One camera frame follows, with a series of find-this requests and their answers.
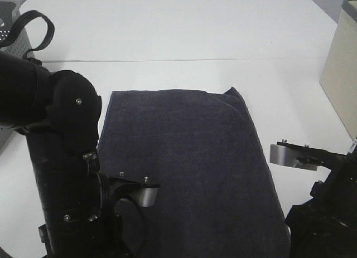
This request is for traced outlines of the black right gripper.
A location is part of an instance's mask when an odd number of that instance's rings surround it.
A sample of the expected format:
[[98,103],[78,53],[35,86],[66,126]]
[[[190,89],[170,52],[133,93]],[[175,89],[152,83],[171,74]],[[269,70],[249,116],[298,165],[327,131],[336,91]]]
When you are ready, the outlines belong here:
[[285,144],[304,165],[330,169],[315,182],[312,199],[294,205],[285,223],[291,231],[290,257],[356,257],[356,150],[346,155]]

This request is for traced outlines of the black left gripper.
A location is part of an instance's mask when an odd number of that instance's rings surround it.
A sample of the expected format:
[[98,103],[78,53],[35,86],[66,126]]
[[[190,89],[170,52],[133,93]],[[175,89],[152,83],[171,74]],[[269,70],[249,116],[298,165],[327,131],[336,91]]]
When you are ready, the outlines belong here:
[[[148,221],[143,212],[145,207],[140,207],[131,194],[142,187],[159,187],[158,182],[151,182],[148,177],[143,180],[131,180],[123,176],[107,177],[105,174],[95,174],[98,181],[99,209],[97,220],[102,222],[103,236],[105,239],[104,257],[142,257],[148,242]],[[130,203],[138,212],[143,225],[142,242],[136,252],[132,252],[123,239],[123,216],[115,208],[119,201]]]

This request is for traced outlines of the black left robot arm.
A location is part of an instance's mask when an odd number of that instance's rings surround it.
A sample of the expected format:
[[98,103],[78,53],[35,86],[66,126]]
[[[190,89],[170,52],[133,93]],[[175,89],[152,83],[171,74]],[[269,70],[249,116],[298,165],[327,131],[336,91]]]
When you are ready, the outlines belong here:
[[70,70],[49,72],[39,61],[1,53],[1,127],[26,138],[45,223],[47,257],[132,257],[114,208],[157,183],[108,177],[97,145],[102,100]]

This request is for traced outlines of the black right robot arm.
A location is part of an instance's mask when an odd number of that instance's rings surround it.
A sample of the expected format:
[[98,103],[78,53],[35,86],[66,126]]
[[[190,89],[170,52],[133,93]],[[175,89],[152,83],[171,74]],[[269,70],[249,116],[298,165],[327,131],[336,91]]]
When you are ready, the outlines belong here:
[[356,257],[356,151],[346,155],[285,144],[304,165],[330,169],[314,183],[311,199],[290,209],[290,257]]

